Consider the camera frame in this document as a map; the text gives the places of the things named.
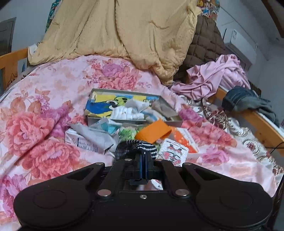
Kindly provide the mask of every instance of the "orange strap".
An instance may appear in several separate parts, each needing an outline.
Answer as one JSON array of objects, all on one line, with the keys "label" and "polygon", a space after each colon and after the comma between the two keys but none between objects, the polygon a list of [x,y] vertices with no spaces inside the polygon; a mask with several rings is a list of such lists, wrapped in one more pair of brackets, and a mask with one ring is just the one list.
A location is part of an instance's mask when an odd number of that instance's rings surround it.
[{"label": "orange strap", "polygon": [[138,132],[135,136],[135,139],[147,141],[153,144],[160,138],[167,138],[171,134],[171,132],[171,127],[169,127],[164,121],[159,119],[158,121],[148,125],[140,132]]}]

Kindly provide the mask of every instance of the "colorful poster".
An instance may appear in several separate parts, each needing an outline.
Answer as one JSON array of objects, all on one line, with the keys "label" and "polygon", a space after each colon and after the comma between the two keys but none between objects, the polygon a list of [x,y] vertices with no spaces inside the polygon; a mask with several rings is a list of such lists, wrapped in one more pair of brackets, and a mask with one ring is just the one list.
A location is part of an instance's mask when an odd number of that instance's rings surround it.
[{"label": "colorful poster", "polygon": [[88,99],[85,115],[91,117],[109,117],[114,108],[124,106],[127,100],[135,99],[138,101],[150,101],[153,97],[140,95],[121,95],[121,94],[97,94],[94,92],[91,99]]},{"label": "colorful poster", "polygon": [[201,8],[203,15],[213,19],[214,21],[217,20],[220,9],[219,0],[198,0],[197,6]]}]

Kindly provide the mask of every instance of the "air conditioner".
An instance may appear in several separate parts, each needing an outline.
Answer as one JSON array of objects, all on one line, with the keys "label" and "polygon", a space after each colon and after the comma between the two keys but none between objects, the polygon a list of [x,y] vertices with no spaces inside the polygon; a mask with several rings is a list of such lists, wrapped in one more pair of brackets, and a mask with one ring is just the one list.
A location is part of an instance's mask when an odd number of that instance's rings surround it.
[{"label": "air conditioner", "polygon": [[226,29],[223,40],[226,47],[243,62],[249,65],[255,64],[256,52],[239,32],[234,29]]}]

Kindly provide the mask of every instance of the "pink floral bedsheet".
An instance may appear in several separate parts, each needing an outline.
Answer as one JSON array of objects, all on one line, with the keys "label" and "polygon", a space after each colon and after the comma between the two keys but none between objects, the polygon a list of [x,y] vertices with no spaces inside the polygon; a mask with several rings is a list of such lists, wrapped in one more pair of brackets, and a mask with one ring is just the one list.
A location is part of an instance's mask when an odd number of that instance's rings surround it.
[{"label": "pink floral bedsheet", "polygon": [[[129,61],[98,55],[39,66],[17,83],[0,104],[0,230],[17,230],[15,196],[24,188],[95,162],[112,164],[111,155],[87,152],[64,143],[70,123],[85,123],[83,111],[92,88],[161,95],[176,111],[184,100],[161,85],[150,71]],[[198,164],[213,171],[261,184],[271,196],[275,176],[252,152],[194,111],[184,115],[200,150]]]}]

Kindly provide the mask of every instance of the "pink cloth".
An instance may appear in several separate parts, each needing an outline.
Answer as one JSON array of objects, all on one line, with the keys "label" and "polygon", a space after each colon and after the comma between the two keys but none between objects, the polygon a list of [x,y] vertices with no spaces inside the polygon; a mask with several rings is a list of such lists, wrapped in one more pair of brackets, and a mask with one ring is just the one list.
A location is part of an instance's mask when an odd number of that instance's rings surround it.
[{"label": "pink cloth", "polygon": [[[101,155],[65,144],[70,123],[86,123],[84,108],[92,88],[161,95],[177,112],[185,101],[162,85],[155,74],[126,60],[98,55],[40,65],[15,84],[0,104],[0,230],[16,231],[16,195],[28,186],[95,162]],[[197,164],[238,180],[261,184],[273,196],[272,171],[260,164],[241,141],[216,128],[192,109],[180,113],[198,144]]]},{"label": "pink cloth", "polygon": [[235,86],[250,89],[246,73],[236,55],[221,55],[216,62],[211,61],[187,70],[190,84],[177,82],[171,90],[186,95],[193,100],[209,98],[217,92],[219,85],[231,90]]}]

